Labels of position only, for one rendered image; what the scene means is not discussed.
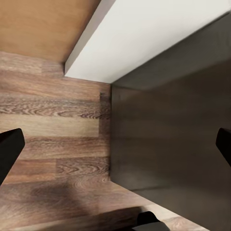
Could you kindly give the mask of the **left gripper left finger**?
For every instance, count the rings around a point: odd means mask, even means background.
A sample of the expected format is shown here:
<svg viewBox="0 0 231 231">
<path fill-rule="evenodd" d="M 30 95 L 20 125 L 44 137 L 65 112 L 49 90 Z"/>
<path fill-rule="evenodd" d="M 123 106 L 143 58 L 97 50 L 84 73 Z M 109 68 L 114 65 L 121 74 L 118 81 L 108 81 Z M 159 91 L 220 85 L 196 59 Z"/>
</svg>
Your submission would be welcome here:
<svg viewBox="0 0 231 231">
<path fill-rule="evenodd" d="M 0 185 L 24 147 L 25 139 L 21 128 L 0 133 Z"/>
</svg>

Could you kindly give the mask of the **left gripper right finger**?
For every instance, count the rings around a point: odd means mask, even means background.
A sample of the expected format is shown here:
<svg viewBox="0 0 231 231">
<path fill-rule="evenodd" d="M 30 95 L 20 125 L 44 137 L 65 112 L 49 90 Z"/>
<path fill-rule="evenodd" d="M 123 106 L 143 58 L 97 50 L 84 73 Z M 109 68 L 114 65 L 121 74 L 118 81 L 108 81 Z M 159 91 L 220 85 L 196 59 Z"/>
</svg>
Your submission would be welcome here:
<svg viewBox="0 0 231 231">
<path fill-rule="evenodd" d="M 220 128 L 217 134 L 216 146 L 231 167 L 231 130 Z"/>
</svg>

